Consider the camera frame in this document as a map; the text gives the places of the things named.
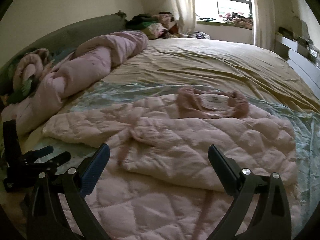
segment white curtain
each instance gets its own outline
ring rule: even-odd
[[[179,19],[179,32],[191,33],[196,26],[195,0],[171,0],[173,13]]]
[[[253,44],[273,50],[276,37],[276,18],[273,0],[253,0]]]

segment windowsill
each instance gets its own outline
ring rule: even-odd
[[[228,22],[213,22],[213,21],[204,21],[204,20],[197,20],[197,24],[203,24],[203,25],[214,25],[214,26],[233,26],[233,27],[238,27],[238,28],[243,28],[247,30],[252,30],[252,28],[247,28],[241,25],[237,25],[234,23],[228,23]]]

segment silver screw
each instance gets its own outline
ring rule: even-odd
[[[274,177],[275,179],[279,179],[280,175],[276,172],[272,173],[272,177]]]
[[[245,169],[242,170],[242,173],[244,175],[250,175],[251,171],[249,169],[245,168]]]
[[[44,178],[44,177],[45,177],[45,173],[44,173],[44,172],[41,172],[41,173],[39,174],[39,178],[42,179],[42,178]]]
[[[77,170],[76,170],[75,168],[70,168],[70,169],[68,170],[68,174],[70,174],[70,175],[75,174],[76,171],[77,171]]]

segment headboard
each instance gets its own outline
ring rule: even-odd
[[[23,55],[32,48],[46,48],[49,51],[63,49],[67,47],[78,47],[83,42],[103,34],[118,32],[125,29],[126,14],[119,11],[111,15],[104,15],[95,17],[80,22],[67,25],[52,33],[43,36],[36,40],[29,46],[19,51],[0,69],[0,95],[6,93],[5,91],[10,86],[7,78],[7,68],[12,60],[18,55]]]

